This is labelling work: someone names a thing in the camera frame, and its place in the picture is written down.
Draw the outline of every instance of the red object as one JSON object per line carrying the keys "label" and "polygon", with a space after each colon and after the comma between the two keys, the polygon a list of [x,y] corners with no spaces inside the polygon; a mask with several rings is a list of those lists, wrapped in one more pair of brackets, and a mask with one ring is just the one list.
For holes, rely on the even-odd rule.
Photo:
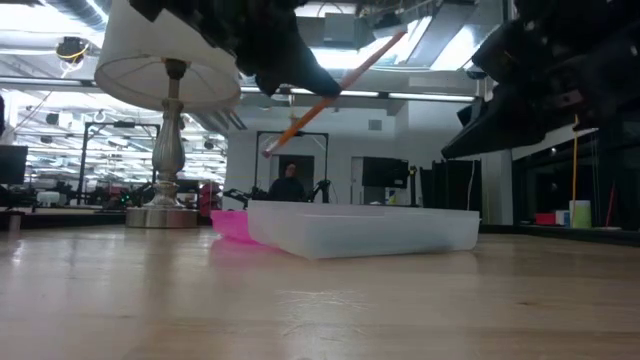
{"label": "red object", "polygon": [[613,200],[616,196],[616,183],[611,187],[611,195],[609,196],[609,211],[607,211],[607,227],[611,224],[611,212],[613,211]]}
{"label": "red object", "polygon": [[536,214],[536,225],[556,225],[556,214]]}
{"label": "red object", "polygon": [[218,201],[218,194],[221,192],[220,186],[216,182],[206,184],[200,188],[199,208],[200,215],[202,217],[208,217],[212,210],[220,209],[220,202]]}

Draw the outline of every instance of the orange pencil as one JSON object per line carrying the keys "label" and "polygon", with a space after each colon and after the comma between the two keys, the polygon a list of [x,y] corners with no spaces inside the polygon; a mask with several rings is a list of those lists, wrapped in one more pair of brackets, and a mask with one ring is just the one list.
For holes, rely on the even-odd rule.
{"label": "orange pencil", "polygon": [[[372,67],[373,64],[378,62],[378,60],[380,60],[380,58],[384,54],[386,54],[387,51],[391,50],[391,48],[395,44],[397,44],[398,41],[400,41],[400,39],[402,39],[402,37],[405,34],[406,32],[400,32],[394,35],[393,38],[391,38],[391,40],[389,40],[388,43],[386,43],[380,50],[376,51],[373,55],[371,55],[371,57],[368,58],[367,61],[365,61],[358,68],[356,68],[355,70],[347,74],[347,76],[345,76],[345,78],[342,80],[342,83],[340,84],[340,87],[342,88],[342,90],[346,90],[348,87],[353,85],[353,83],[356,82],[356,80],[358,80],[358,78],[362,76],[362,74],[364,74],[365,71],[367,71],[370,67]],[[270,157],[274,151],[276,151],[277,149],[282,147],[284,144],[286,144],[289,140],[291,140],[291,138],[294,137],[295,134],[300,129],[302,129],[305,125],[307,125],[311,120],[313,120],[313,118],[315,118],[322,110],[324,110],[327,106],[331,105],[331,103],[334,101],[335,101],[335,98],[323,98],[322,101],[320,101],[318,104],[316,104],[316,106],[314,106],[313,108],[311,108],[311,110],[309,110],[306,114],[304,114],[300,118],[300,120],[298,120],[295,124],[291,125],[291,127],[287,129],[287,131],[285,131],[284,134],[280,135],[278,140],[271,143],[271,145],[269,145],[267,149],[262,152],[262,155],[265,157]]]}

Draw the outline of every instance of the table lamp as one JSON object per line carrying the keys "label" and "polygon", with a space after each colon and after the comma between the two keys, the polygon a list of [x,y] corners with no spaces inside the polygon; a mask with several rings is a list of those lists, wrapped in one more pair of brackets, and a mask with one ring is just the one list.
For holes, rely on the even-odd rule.
{"label": "table lamp", "polygon": [[184,209],[176,199],[177,173],[185,165],[180,114],[231,108],[239,102],[234,58],[209,46],[166,11],[149,22],[127,0],[113,0],[95,79],[118,100],[164,112],[152,158],[158,171],[156,195],[144,207],[128,209],[127,225],[196,226],[197,212]]}

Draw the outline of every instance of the computer monitor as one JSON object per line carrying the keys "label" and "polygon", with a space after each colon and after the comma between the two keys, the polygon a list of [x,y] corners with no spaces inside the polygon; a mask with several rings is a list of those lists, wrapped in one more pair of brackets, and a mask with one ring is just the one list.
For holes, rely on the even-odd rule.
{"label": "computer monitor", "polygon": [[0,184],[24,184],[28,153],[26,146],[0,145]]}
{"label": "computer monitor", "polygon": [[362,164],[362,186],[407,188],[409,161],[365,157]]}

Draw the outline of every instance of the robotic hand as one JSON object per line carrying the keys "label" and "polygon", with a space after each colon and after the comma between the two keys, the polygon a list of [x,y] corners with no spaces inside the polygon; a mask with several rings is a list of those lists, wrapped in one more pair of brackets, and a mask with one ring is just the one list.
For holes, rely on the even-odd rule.
{"label": "robotic hand", "polygon": [[499,83],[458,113],[445,158],[531,145],[573,124],[599,128],[640,111],[640,1],[515,0],[519,18],[472,57]]}
{"label": "robotic hand", "polygon": [[149,21],[167,10],[213,47],[236,56],[236,65],[267,96],[290,84],[323,97],[341,88],[316,61],[298,32],[295,9],[307,0],[130,0]]}

